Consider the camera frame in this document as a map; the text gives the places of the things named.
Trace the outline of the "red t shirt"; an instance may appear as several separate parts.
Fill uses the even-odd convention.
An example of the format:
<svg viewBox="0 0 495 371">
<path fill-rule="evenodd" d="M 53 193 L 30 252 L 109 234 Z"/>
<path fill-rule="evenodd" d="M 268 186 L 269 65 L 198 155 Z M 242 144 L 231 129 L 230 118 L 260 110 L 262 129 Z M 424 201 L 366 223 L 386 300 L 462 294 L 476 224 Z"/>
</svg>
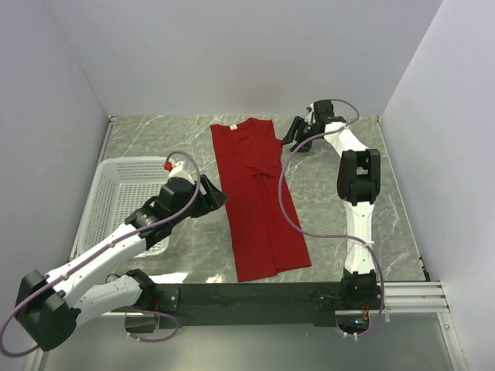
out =
<svg viewBox="0 0 495 371">
<path fill-rule="evenodd" d="M 311 264 L 282 172 L 282 143 L 270 120 L 210 127 L 240 282 Z"/>
</svg>

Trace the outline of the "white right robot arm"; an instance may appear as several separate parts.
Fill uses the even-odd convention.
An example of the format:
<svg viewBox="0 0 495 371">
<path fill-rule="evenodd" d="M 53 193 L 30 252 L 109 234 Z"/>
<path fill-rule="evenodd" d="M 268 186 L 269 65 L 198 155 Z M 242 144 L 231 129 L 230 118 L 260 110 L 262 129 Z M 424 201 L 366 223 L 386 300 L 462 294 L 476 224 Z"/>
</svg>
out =
<svg viewBox="0 0 495 371">
<path fill-rule="evenodd" d="M 305 117 L 294 118 L 283 145 L 290 152 L 307 153 L 316 139 L 323 139 L 340 157 L 336 190 L 346 213 L 346 259 L 340 291 L 336 297 L 317 294 L 317 298 L 339 301 L 347 308 L 359 308 L 380 294 L 377 276 L 381 269 L 372 250 L 372 219 L 381 190 L 381 153 L 368 148 L 350 130 L 360 118 L 347 121 L 334 113 L 332 100 L 318 100 L 307 108 Z"/>
</svg>

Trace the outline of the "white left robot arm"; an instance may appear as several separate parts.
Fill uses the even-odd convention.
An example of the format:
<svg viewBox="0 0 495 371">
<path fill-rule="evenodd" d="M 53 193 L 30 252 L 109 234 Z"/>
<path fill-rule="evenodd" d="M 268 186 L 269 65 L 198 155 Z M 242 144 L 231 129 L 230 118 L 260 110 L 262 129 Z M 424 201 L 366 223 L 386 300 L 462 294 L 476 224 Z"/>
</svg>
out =
<svg viewBox="0 0 495 371">
<path fill-rule="evenodd" d="M 206 175 L 195 182 L 171 176 L 159 194 L 136 209 L 96 246 L 47 274 L 25 275 L 15 302 L 15 319 L 38 348 L 55 349 L 77 327 L 107 311 L 133 306 L 144 311 L 155 300 L 155 282 L 140 270 L 114 284 L 100 284 L 125 261 L 168 238 L 184 219 L 220 209 L 227 195 Z"/>
</svg>

